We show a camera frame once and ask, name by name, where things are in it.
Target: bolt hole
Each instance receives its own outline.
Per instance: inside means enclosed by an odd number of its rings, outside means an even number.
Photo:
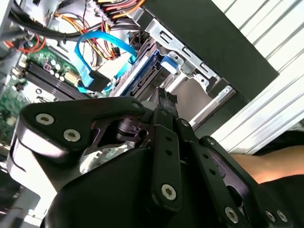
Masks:
[[[229,212],[229,215],[230,215],[230,217],[233,218],[233,219],[236,218],[235,214],[233,214],[231,211]]]
[[[213,169],[209,169],[209,171],[210,171],[210,173],[211,173],[212,175],[215,175],[215,174],[216,174],[215,171],[214,171]]]
[[[49,121],[49,118],[43,116],[43,117],[40,118],[40,120],[45,121],[45,122],[48,122],[48,121]]]
[[[75,138],[76,137],[76,135],[74,134],[74,133],[72,133],[72,132],[70,132],[69,134],[67,134],[68,136],[70,136],[70,137],[72,137],[72,138]]]
[[[138,136],[140,138],[146,137],[147,135],[148,135],[148,131],[146,131],[146,130],[142,130],[138,133]]]
[[[172,151],[166,150],[166,154],[172,156]]]

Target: black wire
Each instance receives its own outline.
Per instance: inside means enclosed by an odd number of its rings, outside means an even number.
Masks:
[[[121,12],[124,12],[124,11],[129,11],[129,10],[133,9],[134,6],[136,6],[136,4],[133,4],[132,6],[129,6],[129,7],[127,7],[127,8],[123,8],[123,9],[118,9],[118,10],[115,10],[115,11],[111,11],[109,14],[110,14],[110,15],[113,15],[113,14],[118,14],[118,13],[121,13]]]
[[[114,25],[110,27],[111,31],[117,30],[131,30],[131,31],[140,31],[140,28],[137,25]]]
[[[117,4],[123,4],[128,2],[129,0],[121,0],[121,1],[116,1],[114,3],[107,3],[107,4],[102,4],[103,7],[108,7],[108,6],[116,6]]]
[[[49,39],[55,39],[55,40],[66,40],[66,41],[76,41],[82,34],[80,32],[74,32],[74,33],[61,33],[57,31],[50,30],[48,28],[43,27],[41,24],[31,21],[25,21],[19,18],[19,15],[17,15],[13,10],[9,12],[9,19],[13,21],[14,23],[22,26],[25,30],[30,31],[34,34],[43,36],[45,38]],[[101,23],[98,23],[96,25],[93,25],[89,28],[87,28],[87,31],[94,31],[99,29],[101,26]],[[139,31],[138,26],[134,25],[118,25],[118,26],[112,26],[110,27],[111,31],[117,31],[117,30],[137,30]]]

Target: metal frame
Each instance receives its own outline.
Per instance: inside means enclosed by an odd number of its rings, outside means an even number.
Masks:
[[[228,152],[254,154],[304,118],[303,85],[304,75],[280,75],[212,137]]]
[[[13,3],[13,0],[2,0],[1,1],[2,10],[0,10],[0,34],[2,33],[2,31],[4,29],[12,3]]]

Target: human arm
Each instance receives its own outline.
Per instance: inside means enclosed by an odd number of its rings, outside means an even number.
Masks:
[[[284,148],[263,156],[232,154],[258,183],[304,174],[304,146]]]

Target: capacitor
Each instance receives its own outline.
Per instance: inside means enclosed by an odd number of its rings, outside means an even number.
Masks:
[[[17,80],[18,78],[17,78],[17,76],[16,76],[16,75],[12,75],[12,76],[11,76],[11,79],[13,79],[13,80]]]
[[[51,64],[52,64],[52,66],[55,66],[56,65],[56,60],[52,59]]]
[[[61,65],[56,64],[56,65],[55,65],[55,69],[56,69],[56,70],[60,70],[60,69],[61,69]]]

